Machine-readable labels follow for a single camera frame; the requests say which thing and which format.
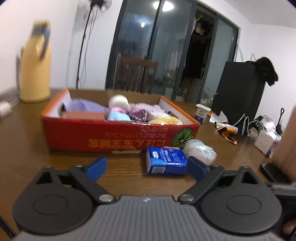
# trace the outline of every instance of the yellow thermos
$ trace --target yellow thermos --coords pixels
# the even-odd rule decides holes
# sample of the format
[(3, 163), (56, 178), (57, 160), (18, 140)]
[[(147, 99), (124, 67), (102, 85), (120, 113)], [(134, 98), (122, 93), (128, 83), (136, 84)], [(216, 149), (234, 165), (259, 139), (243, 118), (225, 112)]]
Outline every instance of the yellow thermos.
[(24, 102), (39, 102), (50, 97), (52, 51), (49, 36), (49, 21), (33, 23), (31, 37), (21, 53), (20, 98)]

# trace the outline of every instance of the table surface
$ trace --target table surface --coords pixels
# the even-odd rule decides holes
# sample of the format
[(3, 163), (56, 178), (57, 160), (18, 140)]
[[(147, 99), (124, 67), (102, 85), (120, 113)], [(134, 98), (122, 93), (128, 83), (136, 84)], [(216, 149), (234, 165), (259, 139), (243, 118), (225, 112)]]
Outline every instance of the table surface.
[[(88, 91), (81, 91), (87, 98)], [(126, 195), (173, 195), (176, 199), (190, 188), (194, 179), (186, 176), (149, 176), (146, 174), (145, 153), (137, 151), (115, 153), (79, 153), (50, 151), (43, 135), (41, 112), (48, 101), (26, 104), (19, 103), (13, 113), (0, 120), (0, 214), (18, 233), (11, 215), (14, 201), (43, 166), (67, 169), (76, 164), (88, 164), (100, 156), (107, 157), (105, 174), (98, 183), (118, 198)], [(175, 102), (184, 111), (194, 116), (193, 104)], [(239, 135), (233, 145), (219, 135), (208, 120), (199, 128), (197, 138), (211, 146), (217, 153), (215, 164), (225, 169), (237, 170), (250, 166), (259, 176), (261, 162), (268, 161), (255, 146), (254, 141)], [(0, 230), (0, 240), (9, 238)]]

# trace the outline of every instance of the ceiling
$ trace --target ceiling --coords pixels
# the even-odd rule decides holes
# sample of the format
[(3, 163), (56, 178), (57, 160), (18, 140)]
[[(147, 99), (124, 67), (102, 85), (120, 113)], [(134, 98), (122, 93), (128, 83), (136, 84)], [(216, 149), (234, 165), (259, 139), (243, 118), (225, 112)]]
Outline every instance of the ceiling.
[(296, 28), (296, 0), (225, 0), (251, 23)]

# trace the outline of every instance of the chair backrest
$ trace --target chair backrest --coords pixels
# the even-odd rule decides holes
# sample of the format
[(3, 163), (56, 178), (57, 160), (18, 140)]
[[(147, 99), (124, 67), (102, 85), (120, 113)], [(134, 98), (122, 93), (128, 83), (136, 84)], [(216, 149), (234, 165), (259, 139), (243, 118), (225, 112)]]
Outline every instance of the chair backrest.
[(151, 93), (158, 62), (117, 55), (113, 89)]

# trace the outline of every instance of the blue box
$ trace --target blue box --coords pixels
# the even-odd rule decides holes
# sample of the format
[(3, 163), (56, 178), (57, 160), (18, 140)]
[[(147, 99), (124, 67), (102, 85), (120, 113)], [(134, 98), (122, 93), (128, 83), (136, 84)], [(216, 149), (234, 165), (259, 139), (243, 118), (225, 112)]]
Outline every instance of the blue box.
[(148, 174), (187, 173), (187, 160), (182, 150), (148, 147), (146, 164)]

